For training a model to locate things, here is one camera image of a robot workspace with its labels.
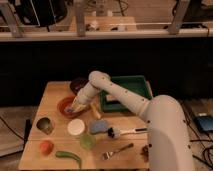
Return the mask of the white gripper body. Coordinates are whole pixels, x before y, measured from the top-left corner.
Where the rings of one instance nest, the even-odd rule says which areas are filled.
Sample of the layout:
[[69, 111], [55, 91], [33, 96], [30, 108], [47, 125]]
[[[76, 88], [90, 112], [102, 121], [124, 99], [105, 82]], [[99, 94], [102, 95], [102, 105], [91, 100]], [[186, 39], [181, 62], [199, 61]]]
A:
[[91, 89], [82, 88], [77, 96], [74, 98], [73, 103], [89, 105], [95, 96], [95, 92]]

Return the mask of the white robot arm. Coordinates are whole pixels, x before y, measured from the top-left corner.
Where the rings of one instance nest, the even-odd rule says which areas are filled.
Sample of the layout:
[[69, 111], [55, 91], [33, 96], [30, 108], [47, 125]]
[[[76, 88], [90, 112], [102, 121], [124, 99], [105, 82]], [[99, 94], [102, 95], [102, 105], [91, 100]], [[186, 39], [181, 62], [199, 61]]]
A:
[[148, 100], [113, 83], [108, 74], [92, 71], [71, 109], [83, 111], [101, 90], [147, 124], [150, 171], [195, 171], [184, 111], [176, 99], [158, 95]]

